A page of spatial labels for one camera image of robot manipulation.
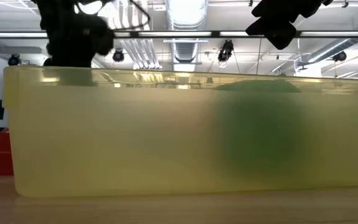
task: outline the table surface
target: table surface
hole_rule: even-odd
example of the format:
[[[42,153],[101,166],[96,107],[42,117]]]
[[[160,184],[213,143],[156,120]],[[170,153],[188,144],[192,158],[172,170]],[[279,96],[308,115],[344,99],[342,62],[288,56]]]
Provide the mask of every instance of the table surface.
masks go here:
[[[358,188],[221,195],[26,198],[0,177],[1,223],[358,224]]]

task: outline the ceiling light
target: ceiling light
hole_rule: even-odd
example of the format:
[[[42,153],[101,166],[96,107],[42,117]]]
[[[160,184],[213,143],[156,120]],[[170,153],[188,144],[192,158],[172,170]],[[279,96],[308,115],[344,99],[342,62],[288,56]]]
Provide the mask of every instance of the ceiling light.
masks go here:
[[[130,32],[115,32],[114,35],[116,37],[130,37],[131,33]]]
[[[188,85],[177,85],[177,88],[179,90],[188,90],[189,89],[189,86]]]
[[[179,72],[194,72],[196,70],[196,65],[193,64],[174,64],[173,65],[174,71]]]
[[[310,32],[304,31],[301,33],[301,37],[321,37],[321,36],[333,36],[333,37],[357,37],[358,31],[317,31]]]
[[[243,31],[230,31],[230,32],[221,32],[221,37],[248,37],[248,34]]]
[[[189,43],[189,44],[197,44],[197,43],[209,43],[208,40],[185,40],[185,39],[170,39],[163,40],[166,44],[176,44],[176,43]]]
[[[197,31],[165,31],[165,32],[139,32],[141,37],[209,37],[211,32]]]
[[[46,39],[46,32],[0,32],[0,39]]]
[[[100,11],[100,9],[103,6],[103,3],[101,1],[94,1],[89,4],[83,5],[81,3],[78,3],[81,11],[83,11],[85,14],[93,15]],[[79,10],[77,6],[74,6],[75,13],[79,13]]]

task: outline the fluorescent light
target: fluorescent light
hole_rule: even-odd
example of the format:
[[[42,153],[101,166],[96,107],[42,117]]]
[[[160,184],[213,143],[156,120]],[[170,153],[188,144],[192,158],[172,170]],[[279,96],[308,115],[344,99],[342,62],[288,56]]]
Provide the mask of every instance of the fluorescent light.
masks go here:
[[[173,65],[173,70],[174,71],[179,71],[179,72],[194,72],[196,70],[196,65],[193,64],[174,64]],[[181,74],[177,74],[177,76],[183,76],[183,77],[189,77],[190,74],[189,73],[181,73]]]
[[[186,40],[186,39],[163,40],[163,42],[167,43],[167,44],[175,44],[175,43],[190,43],[190,44],[209,43],[208,40]]]
[[[205,19],[208,8],[207,0],[173,0],[166,3],[167,15],[174,26],[198,26]]]
[[[165,32],[139,32],[141,37],[208,37],[211,32],[195,31],[165,31]]]
[[[230,32],[221,32],[221,37],[248,37],[248,34],[243,31],[230,31]]]
[[[116,37],[130,37],[131,33],[130,32],[115,32],[114,35]]]
[[[179,90],[188,90],[189,89],[189,85],[177,85],[177,88]]]
[[[42,77],[41,78],[41,82],[59,82],[60,81],[60,78],[59,77],[56,77],[56,78],[45,78],[45,77]]]
[[[217,3],[214,3],[214,2],[211,2],[208,4],[208,6],[211,6],[211,7],[241,7],[241,6],[247,6],[249,7],[249,2],[228,2],[228,3],[225,3],[225,2],[217,2]]]
[[[0,38],[10,38],[10,39],[39,39],[39,38],[48,38],[46,32],[0,32]]]
[[[309,36],[309,37],[321,37],[321,36],[337,36],[337,37],[352,37],[358,36],[358,31],[318,31],[318,32],[309,32],[304,31],[301,33],[301,36]]]
[[[78,5],[80,6],[81,11],[83,11],[85,14],[93,15],[100,11],[103,3],[101,1],[94,1],[86,5],[78,3]],[[74,6],[74,12],[79,13],[77,6]]]

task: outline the ceiling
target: ceiling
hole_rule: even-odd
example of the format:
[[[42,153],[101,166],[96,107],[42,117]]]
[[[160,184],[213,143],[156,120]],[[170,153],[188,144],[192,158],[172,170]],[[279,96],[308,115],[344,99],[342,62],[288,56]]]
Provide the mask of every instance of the ceiling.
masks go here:
[[[245,30],[256,18],[251,14],[254,6],[248,6],[249,1],[222,1],[209,0],[206,16],[208,30]],[[342,8],[344,1],[334,1],[330,7],[321,9],[309,19],[301,16],[294,23],[298,30],[353,30],[358,26],[358,1],[349,1],[350,6]],[[149,0],[149,13],[152,17],[152,30],[167,30],[167,18],[164,1]],[[36,5],[30,1],[3,0],[0,1],[0,31],[39,31],[40,16]],[[197,72],[223,72],[248,74],[277,74],[273,72],[284,62],[293,65],[297,55],[313,53],[335,39],[299,39],[284,50],[277,50],[266,39],[233,39],[234,55],[229,59],[227,66],[219,66],[217,52],[224,43],[224,39],[207,39],[208,43],[201,44],[198,54]],[[162,39],[154,39],[154,49],[164,70],[172,69],[170,45]],[[8,58],[11,53],[21,55],[22,60],[31,64],[41,65],[47,58],[45,46],[47,40],[1,40],[0,57]],[[116,48],[122,47],[119,41],[114,42]],[[337,62],[323,61],[318,64],[323,77],[346,76],[358,71],[358,44],[345,50],[347,60]],[[130,57],[123,62],[114,62],[111,55],[96,56],[96,64],[107,68],[132,69],[134,66]],[[294,75],[292,66],[285,70],[286,75]]]

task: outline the ventilation duct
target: ventilation duct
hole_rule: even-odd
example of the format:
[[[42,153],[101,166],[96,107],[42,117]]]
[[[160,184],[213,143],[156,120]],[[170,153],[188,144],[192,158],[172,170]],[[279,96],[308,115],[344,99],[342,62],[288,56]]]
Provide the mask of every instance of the ventilation duct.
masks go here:
[[[310,54],[307,58],[307,61],[303,62],[303,65],[308,65],[311,63],[318,63],[323,60],[326,60],[329,57],[332,57],[332,56],[348,49],[349,47],[354,46],[355,44],[358,44],[358,38],[335,40],[335,41],[331,42],[330,44],[324,46],[323,48],[317,50],[316,52]],[[281,68],[280,69],[281,72],[285,72],[286,70],[291,68],[292,65],[293,64],[291,61],[284,62],[281,64],[281,66],[277,67],[270,73],[276,72],[279,68]]]
[[[141,6],[147,10],[147,0],[137,0]],[[138,26],[140,11],[136,7],[130,7],[128,0],[118,0],[107,3],[99,12],[99,16],[108,18],[110,28],[125,29],[126,27]],[[147,22],[147,16],[142,14],[141,23]],[[144,26],[144,30],[150,30],[149,26]],[[120,44],[127,51],[134,62],[134,69],[159,69],[157,55],[151,39],[145,40],[120,40]]]
[[[205,29],[208,0],[165,0],[165,5],[170,30]],[[198,45],[198,43],[191,42],[173,43],[171,46],[173,63],[185,63],[189,65],[189,63],[194,62],[198,53]],[[195,66],[189,66],[192,66],[190,70],[194,71]]]

